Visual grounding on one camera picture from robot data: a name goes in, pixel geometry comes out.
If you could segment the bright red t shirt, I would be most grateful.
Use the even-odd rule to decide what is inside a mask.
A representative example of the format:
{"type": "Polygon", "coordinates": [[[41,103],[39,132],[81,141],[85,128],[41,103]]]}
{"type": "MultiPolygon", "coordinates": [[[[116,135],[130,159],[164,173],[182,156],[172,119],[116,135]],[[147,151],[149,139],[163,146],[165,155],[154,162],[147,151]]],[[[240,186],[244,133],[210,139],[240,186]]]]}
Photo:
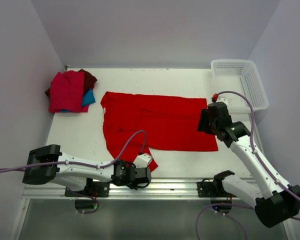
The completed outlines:
{"type": "Polygon", "coordinates": [[[133,162],[150,149],[216,152],[214,135],[198,131],[205,98],[106,92],[103,135],[113,158],[133,162]]]}

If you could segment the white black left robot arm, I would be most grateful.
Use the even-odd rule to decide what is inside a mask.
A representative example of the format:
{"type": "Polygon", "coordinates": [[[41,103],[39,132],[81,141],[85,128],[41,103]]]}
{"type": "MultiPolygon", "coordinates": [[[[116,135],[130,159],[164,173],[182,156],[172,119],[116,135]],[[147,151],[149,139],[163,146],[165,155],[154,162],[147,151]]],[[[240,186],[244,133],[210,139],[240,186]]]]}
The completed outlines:
{"type": "Polygon", "coordinates": [[[93,180],[135,190],[145,188],[152,180],[150,162],[153,158],[147,153],[140,153],[134,162],[118,159],[114,163],[93,163],[61,152],[60,148],[51,144],[31,150],[22,183],[54,183],[86,197],[93,193],[93,180]]]}

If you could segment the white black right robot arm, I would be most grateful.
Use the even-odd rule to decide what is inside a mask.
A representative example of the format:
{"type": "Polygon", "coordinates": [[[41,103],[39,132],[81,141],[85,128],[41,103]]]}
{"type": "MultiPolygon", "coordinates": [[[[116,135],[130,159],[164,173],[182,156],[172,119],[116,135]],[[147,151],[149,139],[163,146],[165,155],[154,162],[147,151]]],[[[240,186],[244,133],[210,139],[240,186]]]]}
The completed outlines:
{"type": "Polygon", "coordinates": [[[260,152],[247,127],[233,122],[227,105],[214,102],[202,109],[197,130],[215,135],[245,165],[256,186],[226,170],[213,177],[212,189],[217,196],[232,194],[254,209],[261,223],[271,228],[300,211],[300,186],[292,186],[260,152]]]}

